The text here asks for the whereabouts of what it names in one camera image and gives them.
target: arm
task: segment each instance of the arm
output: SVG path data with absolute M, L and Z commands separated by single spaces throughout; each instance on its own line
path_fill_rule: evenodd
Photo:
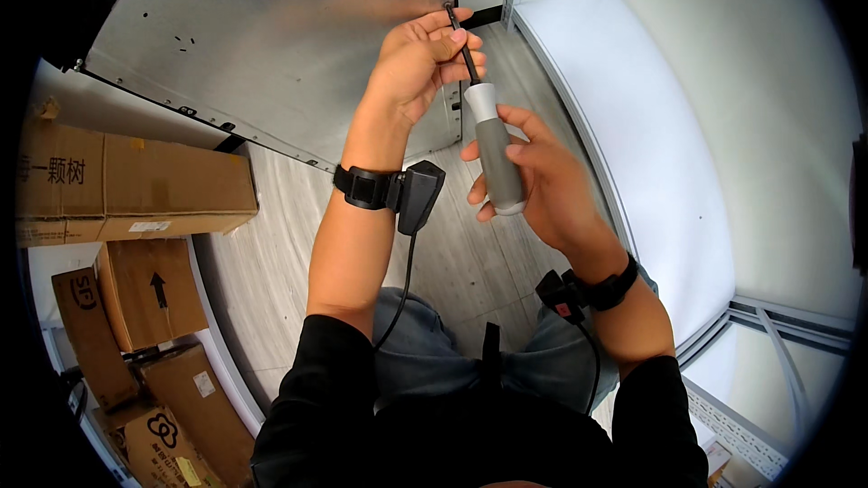
M 456 8 L 455 13 L 467 19 L 472 10 Z M 401 169 L 410 128 L 428 110 L 440 86 L 469 79 L 463 59 L 456 55 L 465 41 L 476 50 L 482 40 L 449 25 L 446 12 L 439 11 L 400 25 L 386 36 L 346 137 L 344 169 Z M 478 51 L 472 55 L 484 73 L 485 56 Z M 394 235 L 393 212 L 357 208 L 333 190 L 313 243 L 307 314 L 342 320 L 370 340 L 374 301 L 385 278 Z
M 524 218 L 530 228 L 566 255 L 583 281 L 596 284 L 620 275 L 627 267 L 627 252 L 594 206 L 584 165 L 535 113 L 502 104 L 497 106 L 497 112 L 505 123 L 522 129 L 529 139 L 525 142 L 513 137 L 506 154 L 522 173 L 527 191 Z M 465 147 L 461 157 L 478 158 L 476 142 Z M 467 200 L 480 203 L 484 198 L 485 179 L 480 176 Z M 485 222 L 494 214 L 491 203 L 486 202 L 476 218 Z M 645 360 L 675 356 L 666 309 L 642 278 L 636 279 L 621 305 L 601 313 L 592 310 L 591 316 L 602 346 L 618 364 L 622 380 Z

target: gray rubber grip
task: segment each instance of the gray rubber grip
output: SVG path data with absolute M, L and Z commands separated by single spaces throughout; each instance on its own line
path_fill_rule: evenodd
M 476 140 L 479 143 L 479 158 L 483 163 L 489 199 L 495 209 L 509 215 L 517 204 L 524 201 L 524 193 L 518 167 L 504 154 L 506 146 L 509 145 L 509 134 L 504 122 L 494 117 L 477 123 Z

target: black sleeve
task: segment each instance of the black sleeve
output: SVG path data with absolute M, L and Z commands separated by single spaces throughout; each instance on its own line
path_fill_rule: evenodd
M 696 444 L 688 392 L 672 356 L 652 358 L 621 383 L 612 443 L 630 471 L 660 486 L 708 486 L 708 459 Z
M 306 318 L 295 362 L 256 438 L 256 486 L 335 486 L 351 473 L 358 485 L 376 393 L 373 348 L 363 333 L 329 316 Z

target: printed arrow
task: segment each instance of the printed arrow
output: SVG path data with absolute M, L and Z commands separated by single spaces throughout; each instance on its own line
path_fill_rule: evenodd
M 154 276 L 151 277 L 151 286 L 154 287 L 154 292 L 157 294 L 157 303 L 160 304 L 160 309 L 168 308 L 166 303 L 166 292 L 162 289 L 162 286 L 166 282 L 160 277 L 160 274 L 154 272 Z

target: screwdriver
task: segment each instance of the screwdriver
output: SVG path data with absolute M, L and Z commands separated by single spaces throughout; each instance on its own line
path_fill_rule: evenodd
M 452 28 L 461 28 L 455 19 L 452 3 L 445 2 L 443 7 L 449 14 Z M 506 157 L 509 134 L 504 122 L 497 116 L 495 88 L 493 84 L 482 83 L 479 79 L 467 44 L 461 48 L 461 55 L 471 74 L 471 86 L 464 91 L 464 100 L 470 104 L 476 120 L 476 142 L 479 144 L 479 159 L 483 165 L 489 200 L 498 215 L 516 215 L 524 210 L 522 177 L 518 173 L 518 166 Z

